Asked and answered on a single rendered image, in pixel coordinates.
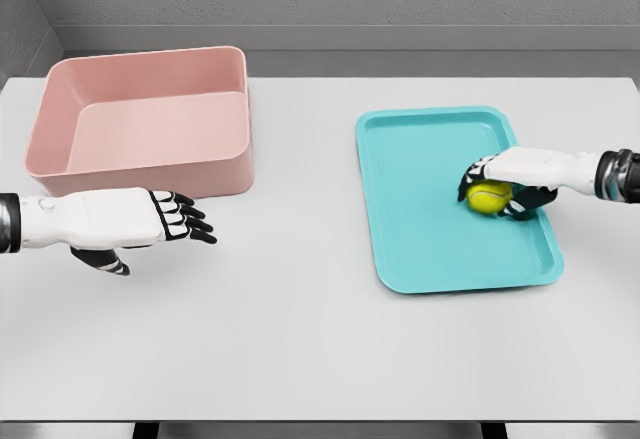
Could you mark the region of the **blue plastic tray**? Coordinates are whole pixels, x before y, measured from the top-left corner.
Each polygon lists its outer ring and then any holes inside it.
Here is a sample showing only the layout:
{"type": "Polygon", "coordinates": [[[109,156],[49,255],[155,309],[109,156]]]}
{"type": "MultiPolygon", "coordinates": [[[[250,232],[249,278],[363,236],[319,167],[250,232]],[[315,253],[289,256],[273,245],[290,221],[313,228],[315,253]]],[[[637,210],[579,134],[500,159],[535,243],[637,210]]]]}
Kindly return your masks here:
{"type": "Polygon", "coordinates": [[[517,140],[488,106],[374,111],[356,141],[379,279],[403,294],[542,286],[564,260],[543,210],[524,221],[458,201],[466,169],[517,140]]]}

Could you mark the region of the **yellow tennis ball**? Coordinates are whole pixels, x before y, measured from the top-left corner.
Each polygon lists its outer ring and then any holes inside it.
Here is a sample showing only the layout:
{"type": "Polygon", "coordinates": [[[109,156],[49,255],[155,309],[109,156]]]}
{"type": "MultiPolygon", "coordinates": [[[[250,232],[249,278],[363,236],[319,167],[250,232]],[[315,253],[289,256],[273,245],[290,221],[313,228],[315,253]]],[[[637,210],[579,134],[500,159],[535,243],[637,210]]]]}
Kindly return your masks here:
{"type": "Polygon", "coordinates": [[[466,202],[470,209],[484,215],[501,212],[513,195],[512,185],[494,180],[478,180],[471,183],[466,192],[466,202]]]}

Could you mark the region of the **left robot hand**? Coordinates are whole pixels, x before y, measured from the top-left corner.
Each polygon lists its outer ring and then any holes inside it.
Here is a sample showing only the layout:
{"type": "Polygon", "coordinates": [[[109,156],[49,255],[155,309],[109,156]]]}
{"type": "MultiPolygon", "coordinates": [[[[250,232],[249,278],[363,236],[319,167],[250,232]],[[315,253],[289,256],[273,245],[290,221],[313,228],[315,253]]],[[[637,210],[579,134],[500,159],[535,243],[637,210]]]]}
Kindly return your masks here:
{"type": "Polygon", "coordinates": [[[217,242],[213,227],[195,201],[171,191],[143,188],[73,193],[60,199],[70,215],[65,242],[74,257],[90,267],[119,276],[130,269],[118,248],[139,249],[182,239],[217,242]]]}

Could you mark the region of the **pink plastic basket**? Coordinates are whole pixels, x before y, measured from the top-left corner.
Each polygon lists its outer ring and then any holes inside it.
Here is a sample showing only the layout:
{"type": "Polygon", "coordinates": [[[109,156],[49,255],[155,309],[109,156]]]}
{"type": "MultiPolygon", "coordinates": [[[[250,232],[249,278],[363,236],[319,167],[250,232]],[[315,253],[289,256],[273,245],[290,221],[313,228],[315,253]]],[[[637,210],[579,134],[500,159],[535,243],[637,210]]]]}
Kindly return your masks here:
{"type": "Polygon", "coordinates": [[[192,198],[247,191],[254,167],[244,52],[217,46],[57,63],[24,167],[53,196],[129,187],[192,198]]]}

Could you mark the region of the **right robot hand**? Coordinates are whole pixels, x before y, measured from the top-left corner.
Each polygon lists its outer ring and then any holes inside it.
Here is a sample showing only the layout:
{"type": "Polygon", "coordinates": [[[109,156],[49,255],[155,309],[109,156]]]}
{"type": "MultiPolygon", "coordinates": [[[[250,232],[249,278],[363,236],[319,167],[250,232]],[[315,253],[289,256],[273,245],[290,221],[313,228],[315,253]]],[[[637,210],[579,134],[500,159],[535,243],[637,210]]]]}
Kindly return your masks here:
{"type": "Polygon", "coordinates": [[[558,196],[557,174],[551,166],[553,153],[534,148],[512,147],[472,163],[458,186],[457,201],[465,199],[473,182],[492,180],[516,185],[516,193],[497,213],[500,217],[525,220],[558,196]]]}

